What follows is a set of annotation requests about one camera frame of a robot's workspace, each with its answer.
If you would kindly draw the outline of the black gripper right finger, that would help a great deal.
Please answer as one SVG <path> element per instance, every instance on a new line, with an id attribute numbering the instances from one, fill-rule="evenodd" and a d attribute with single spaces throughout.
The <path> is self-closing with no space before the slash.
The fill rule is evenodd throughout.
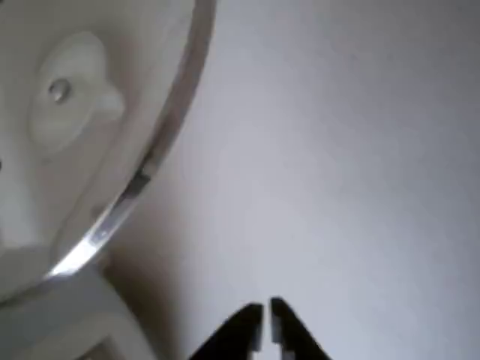
<path id="1" fill-rule="evenodd" d="M 283 298 L 271 298 L 270 311 L 271 339 L 280 347 L 281 359 L 331 359 Z"/>

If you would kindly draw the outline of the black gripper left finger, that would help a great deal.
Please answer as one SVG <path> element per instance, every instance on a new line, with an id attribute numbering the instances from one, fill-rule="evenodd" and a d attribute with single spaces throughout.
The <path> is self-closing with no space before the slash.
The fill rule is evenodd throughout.
<path id="1" fill-rule="evenodd" d="M 260 351 L 263 305 L 248 303 L 225 320 L 190 359 L 251 359 Z"/>

